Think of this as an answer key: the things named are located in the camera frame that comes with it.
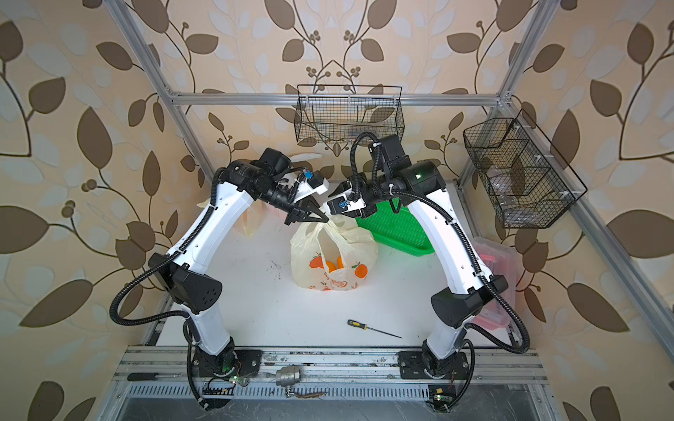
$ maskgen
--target black wire basket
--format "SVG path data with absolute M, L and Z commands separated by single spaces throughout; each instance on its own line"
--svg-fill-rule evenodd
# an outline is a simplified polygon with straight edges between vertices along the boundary
M 345 145 L 364 131 L 379 138 L 398 135 L 402 139 L 401 93 L 400 86 L 298 85 L 297 143 Z
M 533 120 L 520 111 L 514 119 L 489 119 L 463 132 L 468 155 L 504 228 L 548 228 L 587 192 L 545 133 L 550 151 L 542 152 L 531 140 L 527 129 L 534 128 Z M 578 183 L 565 183 L 553 163 L 558 170 L 569 170 Z

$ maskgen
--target white work surface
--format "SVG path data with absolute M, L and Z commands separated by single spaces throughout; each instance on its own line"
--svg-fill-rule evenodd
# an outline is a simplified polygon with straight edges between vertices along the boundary
M 447 187 L 469 234 L 454 186 Z M 323 203 L 326 197 L 317 199 Z M 267 213 L 251 238 L 232 229 L 216 251 L 207 274 L 222 282 L 217 305 L 237 346 L 421 346 L 437 320 L 431 296 L 447 287 L 435 253 L 414 257 L 378 243 L 377 264 L 358 289 L 308 290 L 293 282 L 290 270 L 296 230 L 297 224 L 284 225 Z M 402 339 L 348 326 L 348 319 Z M 157 345 L 186 345 L 182 326 L 182 318 L 169 317 Z M 505 328 L 492 334 L 510 343 Z M 467 337 L 475 346 L 493 346 L 475 331 Z

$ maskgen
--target wallpaper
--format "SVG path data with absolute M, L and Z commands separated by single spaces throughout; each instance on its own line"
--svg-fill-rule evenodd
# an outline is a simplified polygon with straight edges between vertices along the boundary
M 116 293 L 208 195 L 100 1 L 0 1 L 0 397 L 6 420 L 93 418 L 143 327 Z M 143 282 L 120 313 L 156 312 Z
M 484 121 L 476 106 L 404 106 L 402 146 L 412 162 L 432 160 L 446 180 L 457 179 L 468 154 L 461 132 Z M 265 148 L 275 148 L 307 166 L 321 170 L 332 181 L 343 181 L 351 175 L 350 145 L 345 142 L 308 137 L 295 141 L 291 107 L 273 106 L 201 106 L 191 107 L 190 125 L 199 138 L 213 166 L 227 166 L 231 160 L 256 159 Z M 367 148 L 359 148 L 357 164 L 371 170 L 372 159 Z M 193 168 L 193 160 L 185 157 L 185 169 Z
M 669 306 L 673 19 L 667 1 L 563 0 L 514 97 Z M 504 230 L 478 178 L 467 190 L 483 234 L 521 256 L 517 309 L 560 410 L 570 421 L 670 419 L 674 367 L 571 215 Z
M 177 92 L 496 93 L 533 0 L 127 0 Z
M 670 1 L 562 2 L 514 99 L 580 173 L 590 203 L 670 308 L 673 33 Z
M 482 183 L 466 199 L 481 234 L 514 247 L 516 310 L 569 421 L 669 420 L 674 366 L 573 217 L 504 230 Z

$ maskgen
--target orange fruit print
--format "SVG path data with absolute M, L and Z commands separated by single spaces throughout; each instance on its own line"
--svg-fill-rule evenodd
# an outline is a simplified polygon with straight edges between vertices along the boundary
M 358 278 L 363 279 L 367 276 L 367 266 L 361 265 L 361 262 L 356 263 L 355 265 L 351 266 L 351 268 L 356 269 L 356 276 Z
M 337 288 L 345 288 L 348 285 L 346 281 L 332 281 L 332 285 L 335 285 Z
M 309 262 L 309 267 L 323 267 L 321 253 L 318 253 L 318 256 L 314 256 L 314 258 Z

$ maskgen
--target black mounting plate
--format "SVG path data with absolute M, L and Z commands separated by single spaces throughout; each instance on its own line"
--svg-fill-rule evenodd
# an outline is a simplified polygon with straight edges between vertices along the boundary
M 421 351 L 400 351 L 398 353 L 398 365 L 400 365 L 400 377 L 406 380 L 426 380 L 432 379 L 424 372 L 424 363 L 421 358 Z M 463 352 L 455 352 L 452 360 L 443 361 L 446 366 L 446 373 L 439 379 L 450 380 L 454 373 L 455 380 L 466 380 L 468 377 L 468 358 Z
M 237 361 L 241 363 L 241 370 L 237 376 L 245 376 L 255 374 L 259 371 L 259 366 L 262 363 L 261 350 L 234 350 L 237 353 Z M 207 367 L 207 364 L 199 364 L 199 377 L 215 377 L 213 370 Z

